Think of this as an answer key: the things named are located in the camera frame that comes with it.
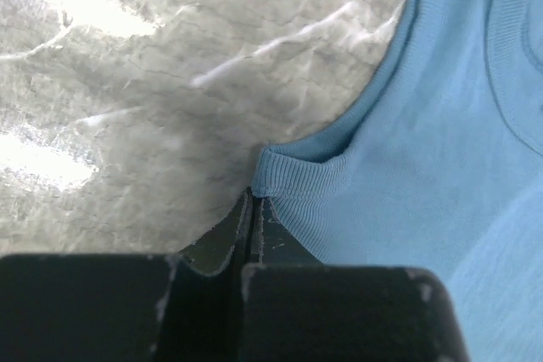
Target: stone surface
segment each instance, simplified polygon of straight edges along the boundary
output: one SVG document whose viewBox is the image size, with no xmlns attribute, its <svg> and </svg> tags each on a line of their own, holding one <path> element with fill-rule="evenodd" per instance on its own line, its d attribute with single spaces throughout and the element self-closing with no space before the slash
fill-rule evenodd
<svg viewBox="0 0 543 362">
<path fill-rule="evenodd" d="M 358 97 L 405 0 L 0 0 L 0 253 L 176 251 Z"/>
</svg>

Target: knit fabric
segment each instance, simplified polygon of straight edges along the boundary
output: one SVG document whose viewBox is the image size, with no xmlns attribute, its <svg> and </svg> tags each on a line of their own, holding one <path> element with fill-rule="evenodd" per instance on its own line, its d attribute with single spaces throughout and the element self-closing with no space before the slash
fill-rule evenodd
<svg viewBox="0 0 543 362">
<path fill-rule="evenodd" d="M 325 263 L 435 272 L 474 362 L 543 361 L 543 0 L 407 0 L 355 104 L 252 188 Z"/>
</svg>

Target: light blue sweater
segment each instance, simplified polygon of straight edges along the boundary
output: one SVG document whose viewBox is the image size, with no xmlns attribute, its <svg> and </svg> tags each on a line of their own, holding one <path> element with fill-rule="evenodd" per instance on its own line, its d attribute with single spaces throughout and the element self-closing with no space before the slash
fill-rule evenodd
<svg viewBox="0 0 543 362">
<path fill-rule="evenodd" d="M 543 361 L 543 0 L 407 0 L 352 108 L 253 191 L 323 262 L 433 270 L 474 362 Z"/>
</svg>

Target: gray marble surface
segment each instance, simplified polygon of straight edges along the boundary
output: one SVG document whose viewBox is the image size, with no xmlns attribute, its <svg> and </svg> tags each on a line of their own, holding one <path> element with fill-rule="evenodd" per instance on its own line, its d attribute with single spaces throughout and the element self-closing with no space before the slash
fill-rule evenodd
<svg viewBox="0 0 543 362">
<path fill-rule="evenodd" d="M 358 97 L 405 0 L 0 0 L 0 253 L 183 248 Z"/>
</svg>

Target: scuff mark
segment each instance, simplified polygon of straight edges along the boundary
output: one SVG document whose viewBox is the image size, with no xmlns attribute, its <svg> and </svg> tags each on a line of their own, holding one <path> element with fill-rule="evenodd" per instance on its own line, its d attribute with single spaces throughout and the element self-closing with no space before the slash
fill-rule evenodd
<svg viewBox="0 0 543 362">
<path fill-rule="evenodd" d="M 249 286 L 251 284 L 252 278 L 255 276 L 257 270 L 265 270 L 266 265 L 262 263 L 254 263 L 248 268 L 244 268 L 242 271 L 242 286 L 241 286 L 241 295 L 244 299 L 244 303 L 249 300 Z"/>
<path fill-rule="evenodd" d="M 424 303 L 427 303 L 432 298 L 432 291 L 434 290 L 429 284 L 421 284 L 418 286 L 421 291 L 421 299 Z"/>
<path fill-rule="evenodd" d="M 170 267 L 170 283 L 168 284 L 168 287 L 166 288 L 166 293 L 162 298 L 159 299 L 157 304 L 154 306 L 156 309 L 156 319 L 159 323 L 162 322 L 164 319 L 164 315 L 166 312 L 166 307 L 168 307 L 168 302 L 170 301 L 170 293 L 171 293 L 171 283 L 176 278 L 177 273 L 177 266 L 179 265 L 179 262 L 181 261 L 181 256 L 177 254 L 167 254 L 164 257 L 165 262 Z"/>
<path fill-rule="evenodd" d="M 416 269 L 416 268 L 409 268 L 406 267 L 404 269 L 409 276 L 410 279 L 415 280 L 419 277 L 429 277 L 431 276 L 426 270 L 423 269 Z"/>
<path fill-rule="evenodd" d="M 166 291 L 166 294 L 164 297 L 162 297 L 157 304 L 154 306 L 156 309 L 156 320 L 161 323 L 164 319 L 164 315 L 166 312 L 166 307 L 168 306 L 168 301 L 170 300 L 170 287 L 168 287 L 168 290 Z"/>
</svg>

